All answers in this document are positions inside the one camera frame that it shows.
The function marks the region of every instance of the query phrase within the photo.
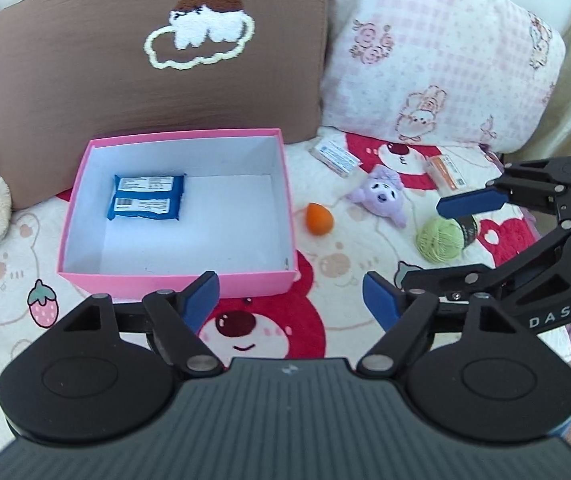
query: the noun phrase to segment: smiling mouth print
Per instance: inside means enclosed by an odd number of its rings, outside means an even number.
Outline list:
[[[254,348],[256,345],[252,344],[250,346],[233,346],[232,348],[235,350],[238,350],[239,352],[247,352],[248,350],[251,350],[252,348]]]

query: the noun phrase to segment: blue package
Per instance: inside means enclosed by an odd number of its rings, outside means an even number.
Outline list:
[[[154,220],[178,220],[185,175],[114,176],[116,191],[107,219],[117,216],[138,216]]]

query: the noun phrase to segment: cream embroidered outline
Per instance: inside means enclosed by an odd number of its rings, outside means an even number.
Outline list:
[[[213,56],[210,57],[203,57],[198,56],[190,61],[185,62],[178,62],[173,59],[169,59],[167,61],[159,61],[156,57],[156,51],[152,48],[152,43],[156,38],[163,34],[169,34],[170,32],[176,32],[176,28],[172,25],[166,25],[165,27],[158,28],[157,30],[153,31],[146,39],[145,43],[143,44],[143,50],[148,55],[150,60],[150,64],[154,68],[175,68],[177,70],[188,70],[190,68],[194,68],[199,64],[214,64],[222,61],[224,59],[232,59],[233,57],[238,56],[245,50],[246,43],[252,39],[254,36],[254,19],[247,14],[243,14],[241,20],[245,24],[245,34],[241,36],[238,41],[236,42],[236,46],[227,52],[216,52]]]

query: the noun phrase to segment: pillow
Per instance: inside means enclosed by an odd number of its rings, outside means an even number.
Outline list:
[[[69,189],[88,140],[320,122],[326,0],[24,0],[0,12],[0,175]]]
[[[390,142],[486,144],[533,134],[565,45],[510,0],[337,0],[323,124]]]

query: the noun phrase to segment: metal screw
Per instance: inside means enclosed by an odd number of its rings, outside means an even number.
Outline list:
[[[372,354],[364,357],[361,364],[370,372],[386,372],[394,366],[394,361],[387,355]]]
[[[193,355],[187,360],[187,367],[193,372],[211,372],[219,362],[211,355]]]

